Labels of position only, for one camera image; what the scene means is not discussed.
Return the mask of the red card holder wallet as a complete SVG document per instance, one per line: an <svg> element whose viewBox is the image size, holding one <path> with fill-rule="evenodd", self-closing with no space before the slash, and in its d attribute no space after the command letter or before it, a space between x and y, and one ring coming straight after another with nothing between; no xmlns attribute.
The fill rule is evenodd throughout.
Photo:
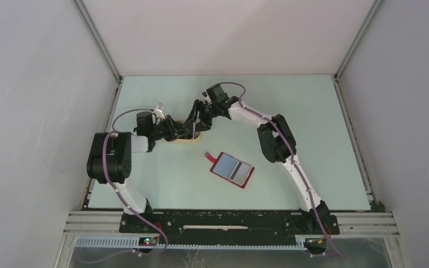
<svg viewBox="0 0 429 268"><path fill-rule="evenodd" d="M225 152L221 152L217 157L206 152L205 158L212 163L211 173L241 189L246 187L255 170L252 165Z"/></svg>

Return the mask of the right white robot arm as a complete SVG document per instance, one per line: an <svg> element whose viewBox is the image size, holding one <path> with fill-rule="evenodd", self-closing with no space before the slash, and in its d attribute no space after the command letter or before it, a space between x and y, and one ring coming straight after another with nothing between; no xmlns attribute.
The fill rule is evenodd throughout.
<svg viewBox="0 0 429 268"><path fill-rule="evenodd" d="M225 117L256 128L261 152L270 163L280 163L292 178L298 191L303 228L317 233L325 226L330 215L326 202L316 193L304 172L297 154L296 141L281 114L271 116L250 107L242 96L229 96L223 82L207 88L203 99L195 100L188 118L183 123L193 137L196 132L208 131L212 120Z"/></svg>

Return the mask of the beige oval tray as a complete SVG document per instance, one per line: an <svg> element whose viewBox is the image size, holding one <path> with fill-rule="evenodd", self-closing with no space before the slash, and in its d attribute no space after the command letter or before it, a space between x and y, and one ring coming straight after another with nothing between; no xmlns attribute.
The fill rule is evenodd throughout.
<svg viewBox="0 0 429 268"><path fill-rule="evenodd" d="M182 121L182 120L177 120L177 121L179 123L184 124L184 121ZM195 143L199 142L199 140L201 139L201 132L196 132L196 124L194 124L193 127L188 127L187 129L189 129L188 135L190 137L190 142L171 142L171 143L195 144Z"/></svg>

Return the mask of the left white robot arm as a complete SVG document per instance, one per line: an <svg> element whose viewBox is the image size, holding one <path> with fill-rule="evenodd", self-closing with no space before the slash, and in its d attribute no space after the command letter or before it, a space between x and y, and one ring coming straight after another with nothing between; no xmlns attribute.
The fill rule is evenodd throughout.
<svg viewBox="0 0 429 268"><path fill-rule="evenodd" d="M136 127L132 132L112 130L98 132L93 137L87 161L87 174L99 184L114 190L126 213L135 214L132 224L140 232L152 230L154 217L145 212L147 198L136 190L126 189L126 180L132 171L132 155L152 152L158 140L172 142L187 137L191 131L183 124L154 109L133 109L123 112L117 119L137 112Z"/></svg>

